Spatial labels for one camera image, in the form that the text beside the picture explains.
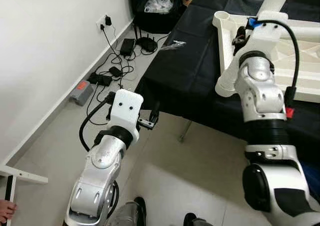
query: floor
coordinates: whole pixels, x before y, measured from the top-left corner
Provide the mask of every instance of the floor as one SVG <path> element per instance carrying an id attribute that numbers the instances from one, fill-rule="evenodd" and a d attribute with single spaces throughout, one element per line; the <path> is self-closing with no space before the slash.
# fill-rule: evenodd
<path id="1" fill-rule="evenodd" d="M 126 37 L 132 38 L 133 32 Z M 122 82 L 126 89 L 134 90 L 154 56 L 137 56 L 132 63 L 135 71 Z M 101 70 L 109 67 L 107 63 Z M 117 88 L 113 83 L 100 99 Z M 86 152 L 78 138 L 85 109 L 86 106 L 68 103 L 16 164 L 19 169 L 47 176 L 49 183 L 18 182 L 19 209 L 12 226 L 62 225 L 70 192 L 85 162 Z M 100 110 L 93 120 L 104 122 L 107 110 Z M 128 149 L 121 164 L 117 179 L 121 191 L 119 205 L 143 196 L 149 226 L 182 226 L 188 212 L 214 226 L 270 225 L 243 198 L 246 143 L 197 123 L 192 123 L 185 141 L 180 143 L 178 137 L 186 123 L 186 119 L 161 113 L 154 130 L 140 131 L 139 142 Z M 92 142 L 100 129 L 103 126 L 89 124 L 85 129 L 86 141 Z"/>

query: foot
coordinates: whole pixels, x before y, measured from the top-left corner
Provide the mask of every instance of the foot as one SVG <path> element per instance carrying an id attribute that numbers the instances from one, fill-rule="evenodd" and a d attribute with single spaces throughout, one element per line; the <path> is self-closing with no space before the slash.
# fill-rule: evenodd
<path id="1" fill-rule="evenodd" d="M 183 226 L 193 226 L 193 220 L 195 220 L 197 217 L 194 213 L 187 213 L 184 217 Z"/>
<path id="2" fill-rule="evenodd" d="M 0 222 L 4 224 L 7 220 L 12 219 L 16 210 L 17 205 L 15 203 L 7 200 L 0 200 Z"/>
<path id="3" fill-rule="evenodd" d="M 146 222 L 146 217 L 147 217 L 147 208 L 146 208 L 146 202 L 142 197 L 136 197 L 134 201 L 140 205 L 142 209 L 142 215 L 144 217 L 144 222 Z"/>

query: transparent plastic bag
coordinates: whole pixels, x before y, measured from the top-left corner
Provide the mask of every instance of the transparent plastic bag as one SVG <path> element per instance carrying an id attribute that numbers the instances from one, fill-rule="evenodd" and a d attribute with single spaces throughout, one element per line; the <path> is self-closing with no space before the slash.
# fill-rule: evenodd
<path id="1" fill-rule="evenodd" d="M 173 42 L 174 43 L 171 45 L 163 46 L 160 50 L 175 50 L 175 49 L 178 49 L 178 48 L 186 45 L 185 41 L 174 40 Z"/>
<path id="2" fill-rule="evenodd" d="M 172 6 L 171 0 L 148 0 L 144 6 L 144 11 L 166 14 L 170 12 Z"/>

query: baseboard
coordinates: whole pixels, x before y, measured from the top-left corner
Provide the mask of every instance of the baseboard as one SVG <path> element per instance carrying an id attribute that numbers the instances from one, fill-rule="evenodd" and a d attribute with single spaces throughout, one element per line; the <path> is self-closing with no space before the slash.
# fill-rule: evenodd
<path id="1" fill-rule="evenodd" d="M 121 42 L 124 36 L 128 33 L 132 26 L 131 20 L 119 34 L 116 36 L 118 42 Z M 116 40 L 111 41 L 112 46 L 115 45 Z M 15 149 L 7 156 L 2 162 L 4 165 L 14 166 L 18 160 L 25 154 L 31 147 L 35 140 L 43 133 L 45 128 L 53 121 L 53 119 L 61 112 L 66 103 L 69 101 L 71 91 L 83 79 L 87 79 L 95 69 L 103 63 L 105 56 L 111 53 L 111 48 L 107 46 L 103 52 L 95 59 L 95 61 L 83 72 L 83 74 L 74 82 L 74 84 L 65 92 L 65 94 L 56 102 L 50 111 L 39 121 L 39 123 L 27 134 L 27 136 L 15 147 Z"/>

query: black tablecloth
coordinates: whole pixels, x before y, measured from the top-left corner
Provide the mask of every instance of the black tablecloth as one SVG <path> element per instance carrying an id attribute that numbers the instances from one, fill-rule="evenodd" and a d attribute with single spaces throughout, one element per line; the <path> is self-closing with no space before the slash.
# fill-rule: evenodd
<path id="1" fill-rule="evenodd" d="M 160 50 L 139 82 L 136 92 L 144 97 L 143 109 L 160 101 L 160 110 L 245 139 L 240 98 L 223 98 L 214 91 L 220 76 L 217 29 L 213 13 L 256 15 L 263 0 L 193 0 L 164 45 L 173 40 L 186 45 Z M 320 20 L 319 0 L 287 0 L 283 12 L 290 19 Z M 291 142 L 299 157 L 318 162 L 320 152 L 320 106 L 295 101 L 295 115 L 288 123 Z"/>

